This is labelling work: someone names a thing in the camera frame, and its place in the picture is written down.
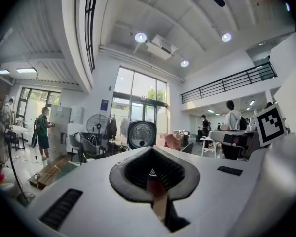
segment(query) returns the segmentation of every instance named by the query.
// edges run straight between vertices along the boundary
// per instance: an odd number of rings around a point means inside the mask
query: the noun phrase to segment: electric fan
[[[131,149],[153,146],[156,144],[157,127],[146,121],[130,122],[127,141]]]
[[[99,138],[101,134],[105,134],[108,125],[108,118],[102,114],[96,114],[89,118],[87,122],[88,133],[97,134]]]

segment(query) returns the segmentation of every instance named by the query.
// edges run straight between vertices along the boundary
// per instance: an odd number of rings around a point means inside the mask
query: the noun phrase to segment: green shirt
[[[41,133],[39,134],[39,136],[47,136],[47,127],[48,127],[47,117],[41,114],[38,117],[38,121],[41,126]]]

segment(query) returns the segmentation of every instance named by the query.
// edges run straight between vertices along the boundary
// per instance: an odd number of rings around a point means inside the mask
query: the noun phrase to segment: qr code-like tag
[[[278,104],[272,105],[253,117],[259,133],[261,147],[271,144],[287,134]]]

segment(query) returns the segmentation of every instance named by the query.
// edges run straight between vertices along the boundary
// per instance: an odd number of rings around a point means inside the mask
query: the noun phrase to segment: ceiling air conditioning unit
[[[160,57],[163,60],[168,60],[177,50],[173,45],[170,45],[166,39],[160,35],[156,35],[151,42],[147,42],[147,51]]]

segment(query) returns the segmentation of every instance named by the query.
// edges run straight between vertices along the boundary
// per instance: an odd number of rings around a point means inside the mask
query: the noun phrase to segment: railing
[[[182,104],[274,77],[277,75],[272,64],[270,62],[264,63],[183,93],[181,94]]]
[[[85,5],[85,43],[91,72],[94,70],[93,56],[93,18],[97,0],[87,0]]]

